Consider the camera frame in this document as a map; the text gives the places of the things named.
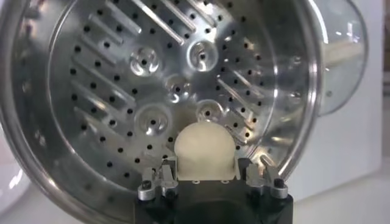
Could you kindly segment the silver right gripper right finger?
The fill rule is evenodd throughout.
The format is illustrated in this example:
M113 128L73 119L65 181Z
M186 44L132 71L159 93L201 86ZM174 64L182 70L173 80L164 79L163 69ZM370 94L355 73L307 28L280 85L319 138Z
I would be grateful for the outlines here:
M261 156L258 164L249 158L236 159L236 179L244 180L246 184L260 195L266 192L276 199L288 197L288 187L267 156Z

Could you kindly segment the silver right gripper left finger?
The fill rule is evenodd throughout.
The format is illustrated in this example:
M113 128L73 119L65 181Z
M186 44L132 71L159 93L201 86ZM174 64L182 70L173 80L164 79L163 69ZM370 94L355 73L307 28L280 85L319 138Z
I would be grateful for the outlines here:
M152 201L157 197L175 197L178 185L177 157L170 156L163 159L158 168L148 167L143 170L137 196L140 201Z

